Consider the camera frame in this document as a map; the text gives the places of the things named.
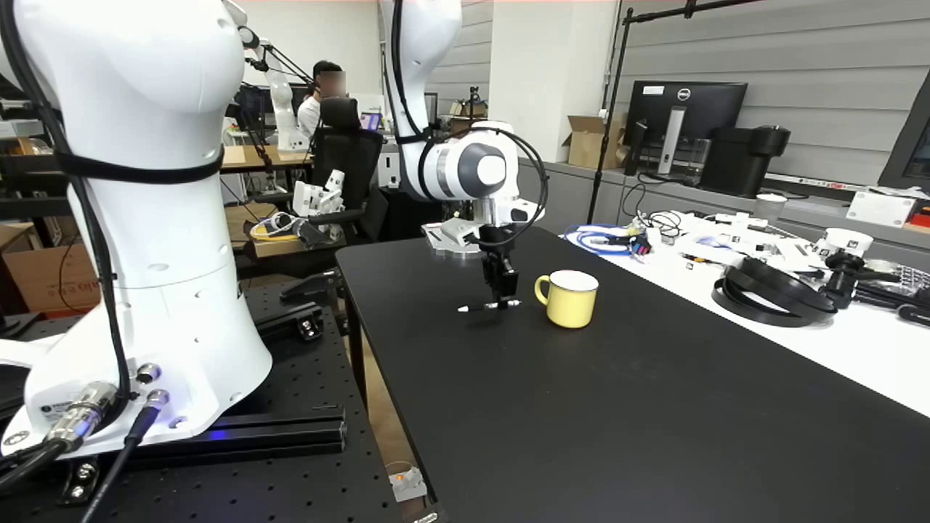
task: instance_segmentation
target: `black tabletop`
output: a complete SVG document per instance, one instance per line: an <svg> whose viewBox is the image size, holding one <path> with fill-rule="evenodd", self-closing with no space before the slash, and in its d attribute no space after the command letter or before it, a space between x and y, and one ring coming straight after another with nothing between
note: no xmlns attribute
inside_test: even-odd
<svg viewBox="0 0 930 523"><path fill-rule="evenodd" d="M338 258L452 520L930 520L924 415L549 234L506 313L458 313L481 263L426 241ZM584 332L532 300L559 267L601 280Z"/></svg>
<svg viewBox="0 0 930 523"><path fill-rule="evenodd" d="M254 318L275 318L280 293L293 280L248 281ZM42 324L29 335L51 335L67 324ZM346 451L317 457L250 457L228 463L132 467L107 498L102 520L177 523L394 523L399 508L357 399L340 332L325 313L325 338L304 344L289 329L269 335L275 372L235 412L312 415L346 411ZM0 501L0 520L70 523L86 508L62 508L65 467L45 473L22 498Z"/></svg>

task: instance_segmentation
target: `man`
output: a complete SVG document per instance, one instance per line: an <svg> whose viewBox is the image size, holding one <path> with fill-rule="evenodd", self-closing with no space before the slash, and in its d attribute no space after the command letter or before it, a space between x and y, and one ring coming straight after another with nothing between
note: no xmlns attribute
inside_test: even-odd
<svg viewBox="0 0 930 523"><path fill-rule="evenodd" d="M296 107L301 129L309 135L312 142L315 142L315 135L321 129L321 101L338 96L340 84L343 84L343 66L338 66L333 61L317 61L315 65L315 91Z"/></svg>

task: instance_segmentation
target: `white table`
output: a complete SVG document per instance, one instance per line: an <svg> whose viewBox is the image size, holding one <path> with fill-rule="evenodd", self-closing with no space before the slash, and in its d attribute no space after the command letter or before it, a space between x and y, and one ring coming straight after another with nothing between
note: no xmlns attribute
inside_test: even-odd
<svg viewBox="0 0 930 523"><path fill-rule="evenodd" d="M798 351L862 388L869 388L921 415L930 415L930 329L902 324L895 311L851 302L831 324L806 329L780 329L729 313L713 300L713 286L721 280L721 264L694 264L680 250L664 244L657 231L649 231L655 254L649 255L606 255L606 263L649 280L719 318L728 318L748 332L757 332L789 351Z"/></svg>

